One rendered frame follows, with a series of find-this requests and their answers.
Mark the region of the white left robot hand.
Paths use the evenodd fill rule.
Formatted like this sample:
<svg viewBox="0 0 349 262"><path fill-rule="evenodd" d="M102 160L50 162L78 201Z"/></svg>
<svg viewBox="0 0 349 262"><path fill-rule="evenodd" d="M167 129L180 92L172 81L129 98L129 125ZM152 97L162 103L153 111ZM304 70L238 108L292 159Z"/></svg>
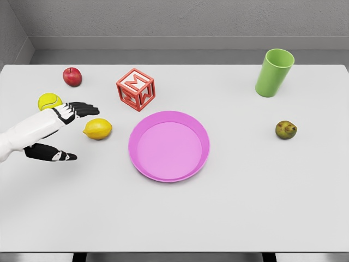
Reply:
<svg viewBox="0 0 349 262"><path fill-rule="evenodd" d="M45 109L23 120L5 133L9 152L24 151L26 157L48 162L77 160L77 156L53 146L38 143L76 119L99 114L99 109L84 102L71 102Z"/></svg>

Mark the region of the yellow lemon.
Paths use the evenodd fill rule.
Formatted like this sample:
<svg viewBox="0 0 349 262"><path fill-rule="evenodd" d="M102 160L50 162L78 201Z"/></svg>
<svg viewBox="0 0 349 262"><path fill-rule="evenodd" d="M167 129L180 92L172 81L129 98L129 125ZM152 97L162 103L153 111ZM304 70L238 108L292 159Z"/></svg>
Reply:
<svg viewBox="0 0 349 262"><path fill-rule="evenodd" d="M107 138L112 131L112 124L104 118L95 118L86 123L82 131L88 138L102 140Z"/></svg>

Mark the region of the pink round plate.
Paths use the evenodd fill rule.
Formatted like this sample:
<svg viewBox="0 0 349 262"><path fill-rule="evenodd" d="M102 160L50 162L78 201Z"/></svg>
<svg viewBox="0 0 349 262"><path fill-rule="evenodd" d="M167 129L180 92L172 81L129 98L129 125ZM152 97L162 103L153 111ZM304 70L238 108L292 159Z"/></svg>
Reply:
<svg viewBox="0 0 349 262"><path fill-rule="evenodd" d="M145 177L164 183L186 180L205 165L210 139L194 117L161 111L140 121L129 137L132 164Z"/></svg>

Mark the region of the yellow-green tennis ball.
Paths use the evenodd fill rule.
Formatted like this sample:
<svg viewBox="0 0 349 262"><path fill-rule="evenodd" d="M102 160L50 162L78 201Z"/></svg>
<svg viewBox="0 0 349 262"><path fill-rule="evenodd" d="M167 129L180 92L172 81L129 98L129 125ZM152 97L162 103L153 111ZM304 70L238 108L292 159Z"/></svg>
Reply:
<svg viewBox="0 0 349 262"><path fill-rule="evenodd" d="M38 108L40 111L43 111L44 109L54 108L62 104L63 102L61 98L54 93L44 93L38 99Z"/></svg>

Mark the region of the red apple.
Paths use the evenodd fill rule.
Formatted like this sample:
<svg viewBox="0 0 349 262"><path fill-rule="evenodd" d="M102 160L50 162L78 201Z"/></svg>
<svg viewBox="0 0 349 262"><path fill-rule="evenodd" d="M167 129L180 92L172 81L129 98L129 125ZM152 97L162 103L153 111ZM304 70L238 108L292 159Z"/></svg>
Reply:
<svg viewBox="0 0 349 262"><path fill-rule="evenodd" d="M77 68L69 67L63 71L63 80L67 85L77 87L82 82L82 74Z"/></svg>

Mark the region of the red letter block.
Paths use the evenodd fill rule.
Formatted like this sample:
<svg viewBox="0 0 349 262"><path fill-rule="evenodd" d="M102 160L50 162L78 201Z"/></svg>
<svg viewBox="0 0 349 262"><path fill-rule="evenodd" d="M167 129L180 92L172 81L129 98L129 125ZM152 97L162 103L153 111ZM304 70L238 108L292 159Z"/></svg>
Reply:
<svg viewBox="0 0 349 262"><path fill-rule="evenodd" d="M120 78L116 86L120 100L138 112L155 98L154 79L136 68Z"/></svg>

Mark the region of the green plastic cup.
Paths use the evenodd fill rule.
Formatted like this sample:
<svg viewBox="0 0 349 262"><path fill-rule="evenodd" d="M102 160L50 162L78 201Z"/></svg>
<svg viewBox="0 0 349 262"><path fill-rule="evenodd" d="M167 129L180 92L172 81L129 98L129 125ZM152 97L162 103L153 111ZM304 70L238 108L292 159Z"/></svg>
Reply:
<svg viewBox="0 0 349 262"><path fill-rule="evenodd" d="M268 50L255 85L255 91L263 97L275 96L294 62L293 54L287 50Z"/></svg>

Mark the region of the brownish green pear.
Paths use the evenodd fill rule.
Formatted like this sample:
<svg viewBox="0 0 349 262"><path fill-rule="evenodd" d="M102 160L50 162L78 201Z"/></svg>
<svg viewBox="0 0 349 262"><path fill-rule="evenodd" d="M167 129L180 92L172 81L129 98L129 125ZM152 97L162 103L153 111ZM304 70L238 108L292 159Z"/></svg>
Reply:
<svg viewBox="0 0 349 262"><path fill-rule="evenodd" d="M283 139L292 139L297 133L297 127L290 121L280 121L275 127L276 135Z"/></svg>

